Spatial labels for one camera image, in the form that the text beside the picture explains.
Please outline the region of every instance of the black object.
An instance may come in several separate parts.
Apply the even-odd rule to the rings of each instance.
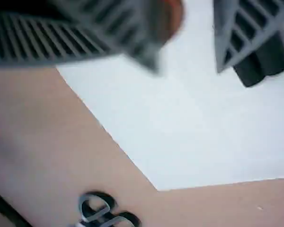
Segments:
[[[98,210],[90,207],[94,198],[103,201],[103,206]],[[86,227],[110,227],[126,221],[131,227],[140,226],[140,220],[128,211],[113,214],[111,211],[116,205],[115,199],[105,192],[93,191],[81,195],[79,198],[79,211],[82,215],[80,224]]]
[[[14,208],[0,196],[0,214],[8,218],[15,227],[32,227]]]
[[[283,72],[284,45],[279,32],[233,68],[246,87]]]

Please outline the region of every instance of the white paper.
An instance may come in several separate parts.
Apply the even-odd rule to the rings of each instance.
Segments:
[[[284,178],[284,73],[217,75],[212,1],[186,1],[161,57],[161,78],[124,56],[58,69],[158,190]]]

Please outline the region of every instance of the plastic ribs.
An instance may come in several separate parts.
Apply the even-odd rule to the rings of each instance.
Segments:
[[[162,0],[52,0],[66,17],[82,23],[115,51],[157,71],[164,22]]]
[[[111,53],[83,26],[0,12],[0,67],[55,64]]]
[[[217,71],[234,66],[284,22],[284,0],[214,0]]]

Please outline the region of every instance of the beige table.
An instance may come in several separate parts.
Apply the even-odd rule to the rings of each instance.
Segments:
[[[33,226],[63,227],[91,189],[145,227],[284,227],[284,180],[157,192],[56,69],[0,71],[0,194]]]

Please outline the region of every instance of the black plastic piece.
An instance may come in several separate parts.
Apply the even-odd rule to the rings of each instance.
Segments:
[[[233,68],[245,87],[254,86],[265,78],[255,53],[250,54]]]
[[[246,87],[261,82],[265,76],[272,76],[284,71],[284,45],[277,32],[260,48],[236,64],[238,77]]]
[[[255,54],[264,75],[273,76],[284,71],[284,45],[279,32],[259,47]]]

